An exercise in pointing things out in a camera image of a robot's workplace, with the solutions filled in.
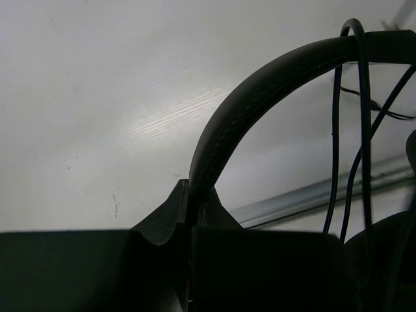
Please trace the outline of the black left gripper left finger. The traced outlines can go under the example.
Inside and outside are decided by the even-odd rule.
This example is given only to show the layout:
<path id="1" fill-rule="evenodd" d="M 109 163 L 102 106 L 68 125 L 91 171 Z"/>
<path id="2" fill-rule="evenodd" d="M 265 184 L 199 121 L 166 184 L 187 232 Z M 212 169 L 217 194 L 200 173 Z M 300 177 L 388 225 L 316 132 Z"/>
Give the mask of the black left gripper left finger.
<path id="1" fill-rule="evenodd" d="M 186 311 L 189 182 L 126 230 L 1 235 L 2 311 Z"/>

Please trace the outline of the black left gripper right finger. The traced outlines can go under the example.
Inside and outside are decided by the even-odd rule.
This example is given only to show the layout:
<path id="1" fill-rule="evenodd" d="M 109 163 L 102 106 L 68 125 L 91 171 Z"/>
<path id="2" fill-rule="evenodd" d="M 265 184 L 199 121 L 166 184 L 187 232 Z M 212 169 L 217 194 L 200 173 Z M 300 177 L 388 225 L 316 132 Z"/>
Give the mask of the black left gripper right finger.
<path id="1" fill-rule="evenodd" d="M 192 230 L 197 311 L 356 311 L 358 284 L 334 235 L 242 228 L 215 191 Z"/>

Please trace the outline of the black headset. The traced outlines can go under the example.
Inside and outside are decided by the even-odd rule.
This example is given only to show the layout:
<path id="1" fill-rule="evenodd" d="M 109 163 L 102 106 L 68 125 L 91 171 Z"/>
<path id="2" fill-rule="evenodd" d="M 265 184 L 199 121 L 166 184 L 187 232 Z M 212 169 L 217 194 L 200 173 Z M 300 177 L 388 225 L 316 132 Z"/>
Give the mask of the black headset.
<path id="1" fill-rule="evenodd" d="M 361 161 L 365 229 L 343 243 L 357 281 L 356 311 L 393 311 L 398 304 L 397 287 L 404 270 L 409 241 L 415 231 L 415 204 L 392 216 L 395 229 L 384 232 L 372 223 L 371 138 L 382 120 L 371 119 L 369 64 L 407 64 L 398 83 L 402 88 L 415 71 L 413 31 L 364 32 L 351 19 L 337 38 L 295 49 L 257 70 L 219 106 L 201 134 L 190 167 L 189 204 L 196 209 L 213 189 L 235 148 L 249 129 L 274 105 L 302 85 L 335 71 L 333 106 L 339 104 L 343 64 L 357 61 L 361 100 Z M 382 248 L 387 235 L 389 245 Z"/>

